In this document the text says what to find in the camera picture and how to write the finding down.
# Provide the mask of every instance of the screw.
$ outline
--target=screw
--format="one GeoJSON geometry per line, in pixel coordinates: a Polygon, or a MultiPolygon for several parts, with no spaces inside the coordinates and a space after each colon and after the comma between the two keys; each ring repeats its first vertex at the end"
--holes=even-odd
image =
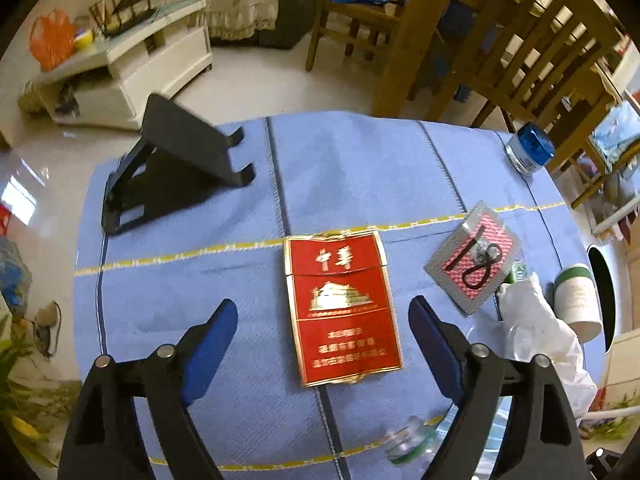
{"type": "Polygon", "coordinates": [[[536,362],[536,364],[538,366],[540,366],[541,368],[548,368],[548,366],[551,364],[551,360],[544,354],[538,354],[536,355],[533,360],[536,362]]]}
{"type": "Polygon", "coordinates": [[[174,353],[175,346],[173,345],[161,345],[158,347],[158,350],[156,350],[156,355],[164,359],[171,357],[172,355],[174,355],[174,353]]]}
{"type": "Polygon", "coordinates": [[[107,366],[109,366],[110,362],[111,362],[111,357],[108,356],[107,354],[103,354],[98,356],[95,359],[94,365],[96,365],[98,368],[106,368],[107,366]]]}
{"type": "Polygon", "coordinates": [[[474,343],[471,345],[471,353],[476,357],[487,357],[489,355],[489,347],[482,343],[474,343]]]}

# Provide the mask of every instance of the red plastic bag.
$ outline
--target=red plastic bag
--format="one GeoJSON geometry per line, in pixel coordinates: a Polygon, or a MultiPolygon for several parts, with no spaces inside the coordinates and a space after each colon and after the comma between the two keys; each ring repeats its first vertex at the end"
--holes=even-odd
{"type": "Polygon", "coordinates": [[[76,28],[60,9],[40,16],[31,27],[29,50],[44,72],[57,67],[74,52],[76,28]]]}

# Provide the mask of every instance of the light blue fabric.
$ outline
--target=light blue fabric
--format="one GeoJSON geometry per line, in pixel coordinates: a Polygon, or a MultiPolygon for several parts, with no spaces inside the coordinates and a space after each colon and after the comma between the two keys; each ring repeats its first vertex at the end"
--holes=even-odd
{"type": "MultiPolygon", "coordinates": [[[[224,129],[231,132],[236,126],[224,129]]],[[[539,274],[548,299],[562,266],[588,263],[568,209],[536,208],[562,202],[552,180],[545,171],[523,179],[504,154],[504,134],[344,112],[279,116],[242,126],[246,137],[232,150],[232,160],[235,168],[253,161],[254,182],[245,189],[221,189],[200,206],[111,238],[107,262],[279,238],[287,226],[292,234],[312,234],[433,219],[462,214],[485,200],[492,207],[529,208],[500,216],[522,240],[527,267],[539,274]]],[[[78,238],[79,269],[99,262],[106,168],[97,168],[88,190],[78,238]]],[[[449,407],[408,327],[412,297],[423,294],[441,319],[457,324],[465,334],[480,318],[498,327],[493,297],[481,314],[464,317],[424,271],[457,223],[382,231],[404,369],[355,385],[327,386],[343,449],[371,444],[411,415],[430,418],[449,407]]],[[[78,276],[74,287],[74,329],[83,374],[99,354],[96,283],[97,275],[89,273],[78,276]]],[[[300,385],[280,246],[108,270],[102,283],[108,351],[123,361],[144,357],[159,344],[177,342],[187,327],[206,320],[223,298],[238,306],[238,332],[208,393],[190,407],[215,462],[279,464],[331,455],[318,393],[300,385]]],[[[485,332],[484,342],[498,348],[499,331],[485,332]]],[[[604,340],[588,343],[585,352],[586,367],[597,381],[604,367],[604,340]]],[[[162,458],[146,404],[138,402],[137,407],[148,453],[162,458]]],[[[346,462],[354,480],[400,475],[379,449],[349,455],[346,462]]],[[[154,470],[158,478],[169,477],[164,466],[154,470]]],[[[223,475],[242,480],[338,478],[331,461],[223,475]]]]}
{"type": "Polygon", "coordinates": [[[611,173],[613,165],[631,145],[640,139],[640,117],[629,101],[613,107],[589,137],[611,173]]]}

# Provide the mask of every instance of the table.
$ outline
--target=table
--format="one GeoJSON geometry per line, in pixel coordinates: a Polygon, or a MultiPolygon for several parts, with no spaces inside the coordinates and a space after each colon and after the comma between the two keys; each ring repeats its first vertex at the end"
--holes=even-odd
{"type": "MultiPolygon", "coordinates": [[[[549,295],[561,267],[588,263],[571,213],[546,172],[530,180],[516,172],[504,155],[506,134],[345,112],[220,128],[230,134],[240,125],[245,138],[231,150],[232,165],[238,170],[252,162],[255,180],[110,238],[102,268],[100,211],[116,161],[95,170],[74,279],[81,373],[105,350],[123,361],[178,341],[231,298],[238,331],[207,395],[190,407],[225,477],[337,479],[344,478],[337,471],[348,468],[353,479],[397,479],[378,440],[410,415],[428,419],[449,406],[410,332],[411,298],[424,295],[440,319],[471,332],[474,341],[496,351],[501,341],[495,300],[462,316],[425,272],[431,254],[465,212],[485,200],[520,237],[526,264],[549,295]],[[282,237],[364,226],[380,230],[404,369],[355,385],[302,388],[282,237]]],[[[600,335],[585,346],[595,381],[604,358],[600,335]]],[[[146,404],[137,406],[156,476],[169,478],[146,404]]]]}
{"type": "Polygon", "coordinates": [[[57,124],[139,130],[152,92],[172,97],[212,64],[204,0],[158,7],[155,14],[114,38],[95,41],[33,80],[57,124]],[[61,92],[74,102],[61,110],[61,92]]]}
{"type": "MultiPolygon", "coordinates": [[[[427,53],[431,37],[450,0],[408,0],[396,33],[382,79],[374,94],[372,115],[398,117],[410,92],[415,75],[427,53]]],[[[471,9],[481,9],[486,0],[458,0],[471,9]]],[[[603,10],[609,10],[604,0],[594,0],[603,10]]],[[[540,13],[550,0],[537,0],[540,13]]]]}

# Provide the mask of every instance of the clear plastic bottle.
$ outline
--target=clear plastic bottle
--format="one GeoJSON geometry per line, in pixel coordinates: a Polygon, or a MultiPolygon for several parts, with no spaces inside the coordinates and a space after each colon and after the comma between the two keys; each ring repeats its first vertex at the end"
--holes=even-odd
{"type": "Polygon", "coordinates": [[[401,467],[402,480],[419,480],[441,443],[435,426],[427,426],[420,417],[412,415],[402,430],[386,434],[382,447],[389,462],[401,467]]]}

